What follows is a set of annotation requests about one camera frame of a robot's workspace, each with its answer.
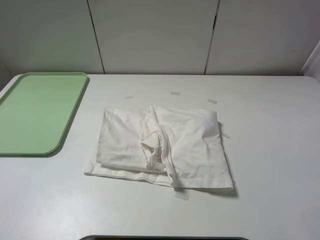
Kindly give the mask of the white short sleeve t-shirt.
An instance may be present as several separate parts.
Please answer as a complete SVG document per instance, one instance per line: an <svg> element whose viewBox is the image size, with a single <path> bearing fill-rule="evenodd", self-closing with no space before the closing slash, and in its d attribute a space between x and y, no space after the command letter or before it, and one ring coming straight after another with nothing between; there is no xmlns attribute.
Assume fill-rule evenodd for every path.
<svg viewBox="0 0 320 240"><path fill-rule="evenodd" d="M105 108L84 174L206 192L234 188L217 112L205 109Z"/></svg>

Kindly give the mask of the green plastic tray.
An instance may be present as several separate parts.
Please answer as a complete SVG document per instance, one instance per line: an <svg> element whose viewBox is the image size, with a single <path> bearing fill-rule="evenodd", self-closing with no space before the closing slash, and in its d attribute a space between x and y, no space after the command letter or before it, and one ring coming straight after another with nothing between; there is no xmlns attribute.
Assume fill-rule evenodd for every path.
<svg viewBox="0 0 320 240"><path fill-rule="evenodd" d="M1 157L51 157L62 148L89 77L82 72L20 75L0 98Z"/></svg>

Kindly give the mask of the tape marker back right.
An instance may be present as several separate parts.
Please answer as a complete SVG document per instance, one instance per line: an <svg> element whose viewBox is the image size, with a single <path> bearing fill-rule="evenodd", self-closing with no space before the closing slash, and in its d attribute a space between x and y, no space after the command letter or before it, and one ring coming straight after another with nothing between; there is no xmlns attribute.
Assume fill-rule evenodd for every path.
<svg viewBox="0 0 320 240"><path fill-rule="evenodd" d="M213 103L213 104L217 104L217 101L212 100L212 99L208 99L207 101L210 102L210 103Z"/></svg>

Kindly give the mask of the tape marker right of shirt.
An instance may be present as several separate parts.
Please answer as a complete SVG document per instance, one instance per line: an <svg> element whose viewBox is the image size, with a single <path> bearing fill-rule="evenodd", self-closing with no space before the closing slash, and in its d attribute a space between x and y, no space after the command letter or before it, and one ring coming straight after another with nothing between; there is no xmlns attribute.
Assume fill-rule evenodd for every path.
<svg viewBox="0 0 320 240"><path fill-rule="evenodd" d="M223 137L225 137L225 138L227 138L227 139L229 139L229 138L230 138L230 136L229 136L229 135L227 135L227 134L225 134L225 133L223 133L223 132L221 132L220 134L221 134L221 136L223 136Z"/></svg>

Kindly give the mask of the tape marker front middle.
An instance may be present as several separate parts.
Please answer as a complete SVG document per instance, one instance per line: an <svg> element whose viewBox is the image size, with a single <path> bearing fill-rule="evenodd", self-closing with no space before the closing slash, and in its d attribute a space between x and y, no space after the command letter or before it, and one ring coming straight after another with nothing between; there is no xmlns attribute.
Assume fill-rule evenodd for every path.
<svg viewBox="0 0 320 240"><path fill-rule="evenodd" d="M185 200L185 201L188 201L188 200L189 200L189 196L188 196L188 195L181 194L181 193L176 193L176 194L175 194L175 197L176 197L176 198L179 198L179 199L182 199L182 200Z"/></svg>

